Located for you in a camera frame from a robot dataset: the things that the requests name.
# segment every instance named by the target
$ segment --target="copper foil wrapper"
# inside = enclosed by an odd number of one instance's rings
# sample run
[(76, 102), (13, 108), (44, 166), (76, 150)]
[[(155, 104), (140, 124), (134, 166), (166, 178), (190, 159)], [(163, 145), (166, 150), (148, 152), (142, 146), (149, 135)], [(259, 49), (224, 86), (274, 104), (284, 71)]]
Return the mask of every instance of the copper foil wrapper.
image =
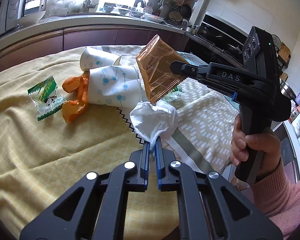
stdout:
[(173, 74), (170, 64), (174, 61), (188, 63), (157, 34), (136, 56), (151, 104), (169, 93), (186, 77)]

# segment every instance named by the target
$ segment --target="silver screw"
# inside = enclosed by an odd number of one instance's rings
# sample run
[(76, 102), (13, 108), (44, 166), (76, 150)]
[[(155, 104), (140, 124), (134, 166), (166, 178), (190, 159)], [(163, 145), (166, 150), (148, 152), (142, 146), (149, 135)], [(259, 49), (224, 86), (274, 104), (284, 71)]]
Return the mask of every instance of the silver screw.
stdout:
[(95, 172), (89, 172), (87, 175), (86, 175), (87, 179), (89, 180), (93, 180), (97, 177), (97, 174)]
[(209, 172), (209, 177), (212, 179), (216, 179), (219, 177), (219, 174), (216, 171)]
[(124, 167), (125, 167), (126, 169), (132, 169), (134, 166), (135, 166), (134, 162), (126, 162), (126, 163), (124, 164)]
[(180, 167), (181, 163), (178, 162), (178, 161), (173, 161), (173, 162), (170, 163), (170, 165), (171, 165), (172, 167), (174, 167), (174, 168), (177, 168), (177, 167)]

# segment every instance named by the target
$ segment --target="paper cup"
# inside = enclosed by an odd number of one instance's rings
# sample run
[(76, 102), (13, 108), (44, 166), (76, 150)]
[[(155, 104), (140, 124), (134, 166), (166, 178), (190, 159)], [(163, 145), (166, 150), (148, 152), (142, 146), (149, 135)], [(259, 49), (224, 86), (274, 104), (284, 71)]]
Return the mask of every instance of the paper cup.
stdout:
[(111, 54), (109, 52), (86, 47), (80, 58), (80, 68), (82, 71), (89, 71), (89, 69), (117, 66), (120, 63), (121, 56)]
[(133, 66), (89, 70), (88, 102), (133, 109), (141, 101), (141, 83)]

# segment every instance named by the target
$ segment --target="fingernail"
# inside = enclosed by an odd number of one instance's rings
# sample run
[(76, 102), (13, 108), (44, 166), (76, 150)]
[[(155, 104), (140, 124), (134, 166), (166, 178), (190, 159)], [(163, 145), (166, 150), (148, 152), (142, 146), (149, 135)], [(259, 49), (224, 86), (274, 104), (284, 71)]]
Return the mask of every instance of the fingernail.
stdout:
[(246, 140), (247, 143), (250, 143), (250, 144), (257, 143), (257, 139), (253, 135), (246, 135), (246, 137), (244, 139)]
[(237, 140), (237, 146), (240, 148), (240, 149), (244, 149), (246, 147), (246, 142), (244, 140), (242, 140), (241, 138), (239, 138)]
[(236, 158), (234, 158), (234, 159), (233, 159), (233, 164), (234, 164), (235, 166), (238, 166), (238, 164), (239, 164), (239, 160), (238, 160), (238, 159), (236, 159)]
[(239, 159), (243, 162), (248, 160), (248, 154), (245, 152), (239, 152)]

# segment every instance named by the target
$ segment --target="microwave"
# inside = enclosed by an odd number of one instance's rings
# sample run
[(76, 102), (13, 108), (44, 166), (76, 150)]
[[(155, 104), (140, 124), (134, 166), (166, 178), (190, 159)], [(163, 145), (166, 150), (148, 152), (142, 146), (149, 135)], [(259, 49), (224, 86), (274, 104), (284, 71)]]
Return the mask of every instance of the microwave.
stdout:
[(24, 0), (0, 1), (0, 36), (18, 26), (17, 20), (22, 17)]

